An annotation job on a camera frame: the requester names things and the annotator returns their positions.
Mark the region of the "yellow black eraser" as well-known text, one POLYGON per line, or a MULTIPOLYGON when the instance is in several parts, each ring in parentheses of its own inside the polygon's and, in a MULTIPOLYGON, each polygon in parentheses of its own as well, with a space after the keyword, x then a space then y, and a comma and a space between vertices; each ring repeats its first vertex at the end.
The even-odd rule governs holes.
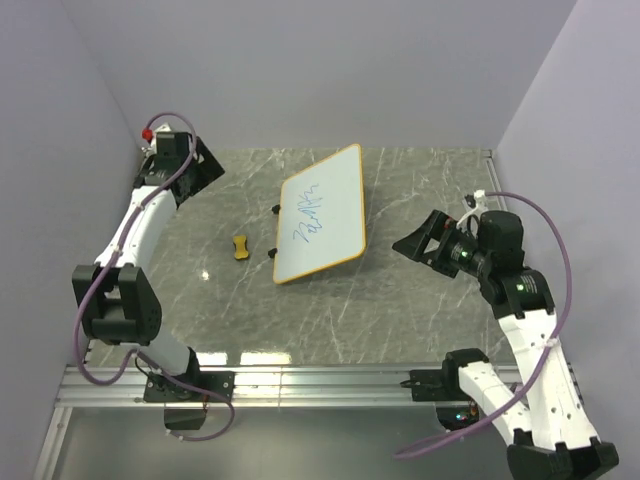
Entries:
POLYGON ((247 260, 250 257, 247 236, 235 235, 232 242, 234 246, 234 259, 237 261, 247 260))

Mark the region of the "yellow framed whiteboard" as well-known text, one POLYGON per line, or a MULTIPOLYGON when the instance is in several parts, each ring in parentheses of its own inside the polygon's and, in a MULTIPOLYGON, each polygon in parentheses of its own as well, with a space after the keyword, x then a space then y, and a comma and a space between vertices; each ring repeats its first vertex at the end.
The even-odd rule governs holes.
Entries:
POLYGON ((362 147, 352 144, 284 180, 273 281, 285 284, 366 249, 362 147))

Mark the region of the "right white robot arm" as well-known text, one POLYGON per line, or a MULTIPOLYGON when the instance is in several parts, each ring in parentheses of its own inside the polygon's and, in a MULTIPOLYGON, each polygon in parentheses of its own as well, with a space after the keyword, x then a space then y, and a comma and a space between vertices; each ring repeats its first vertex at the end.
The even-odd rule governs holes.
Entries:
POLYGON ((453 278, 475 278, 506 336, 523 382, 512 392, 478 349, 450 352, 441 386, 455 400, 469 397, 483 419, 462 430, 424 439, 396 453, 412 459, 489 425, 503 438, 515 479, 598 479, 619 463, 614 444, 589 421, 558 338, 561 320, 545 277, 524 264, 524 228, 509 212, 480 215, 476 234, 435 210, 392 248, 453 278))

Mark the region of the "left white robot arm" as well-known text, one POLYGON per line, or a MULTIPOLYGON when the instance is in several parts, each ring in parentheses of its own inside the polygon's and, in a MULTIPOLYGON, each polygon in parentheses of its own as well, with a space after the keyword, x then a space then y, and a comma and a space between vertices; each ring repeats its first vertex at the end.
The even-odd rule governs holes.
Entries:
POLYGON ((224 169, 195 134, 145 130, 150 151, 114 237, 90 265, 72 274, 78 311, 73 335, 129 347, 152 370, 169 375, 180 402, 196 399, 203 379, 192 348, 162 325, 162 307, 145 271, 160 234, 179 206, 220 178, 224 169))

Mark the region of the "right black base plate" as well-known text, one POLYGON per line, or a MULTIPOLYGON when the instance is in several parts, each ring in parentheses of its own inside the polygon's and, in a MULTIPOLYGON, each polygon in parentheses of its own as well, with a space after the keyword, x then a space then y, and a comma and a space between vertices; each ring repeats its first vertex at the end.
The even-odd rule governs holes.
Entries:
POLYGON ((453 380, 442 369, 411 370, 409 378, 400 382, 400 387, 411 391, 414 402, 468 401, 470 397, 453 380))

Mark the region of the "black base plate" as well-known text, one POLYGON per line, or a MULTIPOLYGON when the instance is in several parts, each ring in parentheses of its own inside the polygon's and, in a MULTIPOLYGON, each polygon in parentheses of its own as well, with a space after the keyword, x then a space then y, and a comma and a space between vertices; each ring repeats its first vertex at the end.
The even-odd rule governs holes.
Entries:
POLYGON ((223 397, 224 401, 230 401, 234 389, 235 374, 231 371, 200 372, 175 376, 175 379, 192 387, 206 390, 208 394, 176 385, 163 375, 150 374, 144 390, 143 401, 147 403, 203 403, 207 400, 221 403, 221 400, 214 398, 211 392, 223 397))
POLYGON ((442 369, 411 370, 409 378, 400 382, 400 387, 411 391, 414 402, 468 401, 470 397, 453 380, 442 369))

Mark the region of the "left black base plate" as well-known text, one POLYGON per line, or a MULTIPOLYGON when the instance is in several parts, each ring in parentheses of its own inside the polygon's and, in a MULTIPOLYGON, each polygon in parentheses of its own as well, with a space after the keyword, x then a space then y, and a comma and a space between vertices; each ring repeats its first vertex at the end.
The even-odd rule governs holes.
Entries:
POLYGON ((192 387, 206 390, 208 394, 176 385, 163 375, 150 374, 144 390, 143 401, 147 403, 203 403, 207 400, 221 403, 221 400, 214 398, 211 392, 223 397, 224 401, 230 401, 234 389, 235 374, 231 371, 200 372, 175 376, 175 379, 192 387))

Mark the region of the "aluminium front rail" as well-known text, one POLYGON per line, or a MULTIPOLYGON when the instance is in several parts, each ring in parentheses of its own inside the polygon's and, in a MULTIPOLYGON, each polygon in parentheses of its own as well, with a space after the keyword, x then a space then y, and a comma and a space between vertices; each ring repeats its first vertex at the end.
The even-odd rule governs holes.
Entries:
MULTIPOLYGON (((437 364, 345 364, 330 366, 209 366, 233 371, 232 405, 237 408, 422 407, 401 386, 409 372, 436 370, 437 364)), ((66 369, 54 401, 57 408, 197 408, 201 402, 148 402, 146 377, 134 368, 108 387, 86 382, 74 367, 66 369)))

